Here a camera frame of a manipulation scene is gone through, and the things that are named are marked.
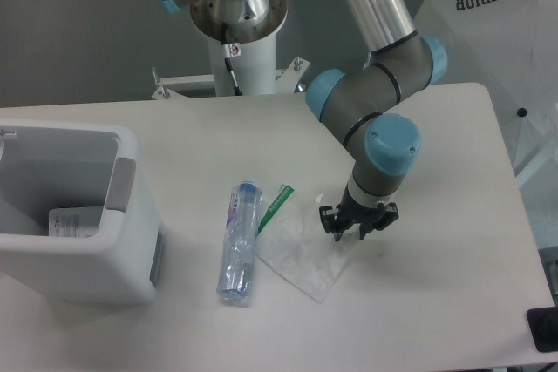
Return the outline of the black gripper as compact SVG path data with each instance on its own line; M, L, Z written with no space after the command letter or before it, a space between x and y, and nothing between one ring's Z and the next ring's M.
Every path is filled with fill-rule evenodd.
M327 234L332 234L334 241L340 241L344 232L354 224L360 225L359 239L364 240L368 233L383 231L399 218L395 202L389 204L379 202L373 207L362 206L352 198L348 191L344 191L337 209L332 206L318 208L323 230Z

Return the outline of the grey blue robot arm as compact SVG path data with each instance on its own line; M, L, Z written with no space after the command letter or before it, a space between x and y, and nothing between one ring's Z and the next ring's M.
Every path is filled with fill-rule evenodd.
M219 96L272 94L279 90L276 34L287 18L286 0L159 0L170 13L188 10L209 51ZM325 6L326 0L316 0ZM403 0L333 0L335 29L353 18L362 45L350 52L321 24L307 35L319 56L306 90L317 120L353 158L337 206L323 206L323 229L340 239L358 226L361 235L383 230L398 218L393 197L418 157L421 137L394 106L435 83L446 71L444 47L418 34Z

